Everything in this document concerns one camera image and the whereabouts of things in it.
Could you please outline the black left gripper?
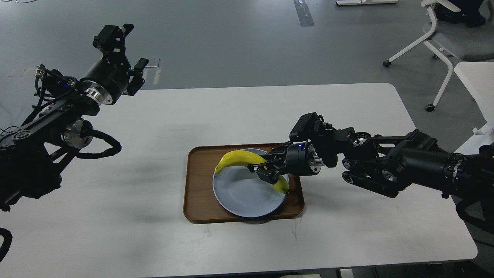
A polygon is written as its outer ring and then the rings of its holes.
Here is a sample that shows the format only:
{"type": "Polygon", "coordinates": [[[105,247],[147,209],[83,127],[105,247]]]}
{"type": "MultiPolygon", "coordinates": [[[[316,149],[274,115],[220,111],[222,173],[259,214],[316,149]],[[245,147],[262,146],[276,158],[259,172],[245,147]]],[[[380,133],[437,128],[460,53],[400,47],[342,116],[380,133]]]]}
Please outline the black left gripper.
{"type": "Polygon", "coordinates": [[[80,82],[84,88],[95,85],[103,89],[106,97],[101,101],[102,104],[115,104],[124,92],[125,95],[134,96],[145,84],[143,74],[149,60],[140,58],[131,70],[125,55],[125,39],[132,30],[133,24],[124,24],[122,27],[105,25],[100,33],[94,36],[92,45],[101,51],[103,56],[86,72],[80,82]]]}

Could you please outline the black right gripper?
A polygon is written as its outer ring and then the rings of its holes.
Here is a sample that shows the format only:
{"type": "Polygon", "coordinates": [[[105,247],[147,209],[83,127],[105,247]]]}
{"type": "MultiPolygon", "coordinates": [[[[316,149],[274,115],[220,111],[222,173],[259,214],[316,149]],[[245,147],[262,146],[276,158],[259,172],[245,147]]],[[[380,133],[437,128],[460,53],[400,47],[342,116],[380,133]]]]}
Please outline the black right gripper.
{"type": "Polygon", "coordinates": [[[258,165],[260,163],[249,165],[248,170],[252,173],[256,172],[261,181],[272,185],[287,173],[294,176],[318,175],[323,165],[311,142],[291,144],[286,150],[286,155],[262,149],[248,149],[248,151],[260,155],[267,161],[266,165],[258,165]]]}

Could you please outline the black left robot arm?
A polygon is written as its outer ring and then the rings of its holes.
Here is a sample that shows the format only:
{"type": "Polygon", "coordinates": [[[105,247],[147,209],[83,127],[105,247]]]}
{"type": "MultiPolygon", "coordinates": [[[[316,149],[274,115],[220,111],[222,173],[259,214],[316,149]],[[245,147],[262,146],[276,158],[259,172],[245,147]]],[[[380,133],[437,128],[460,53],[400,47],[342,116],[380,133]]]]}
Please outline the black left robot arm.
{"type": "Polygon", "coordinates": [[[131,66],[125,55],[125,39],[133,29],[132,24],[104,26],[92,43],[102,58],[79,80],[37,67],[37,105],[18,129],[1,135],[2,211],[21,197],[39,199],[60,188],[61,173],[74,158],[100,159],[121,151],[115,138],[95,130],[83,116],[96,116],[102,104],[134,96],[145,84],[149,60],[131,66]]]}

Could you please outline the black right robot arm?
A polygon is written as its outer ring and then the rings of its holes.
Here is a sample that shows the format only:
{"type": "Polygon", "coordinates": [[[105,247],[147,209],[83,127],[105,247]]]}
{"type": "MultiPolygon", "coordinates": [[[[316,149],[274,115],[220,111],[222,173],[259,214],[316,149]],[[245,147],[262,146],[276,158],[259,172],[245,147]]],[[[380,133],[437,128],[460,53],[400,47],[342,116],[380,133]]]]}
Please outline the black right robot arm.
{"type": "Polygon", "coordinates": [[[342,178],[349,184],[397,197],[411,184],[440,191],[443,198],[459,197],[459,217],[493,233],[493,144],[477,154],[447,153],[437,139],[413,130],[402,137],[372,136],[350,127],[335,129],[316,112],[302,115],[289,134],[249,171],[270,184],[282,175],[313,176],[322,166],[334,168],[343,154],[342,178]]]}

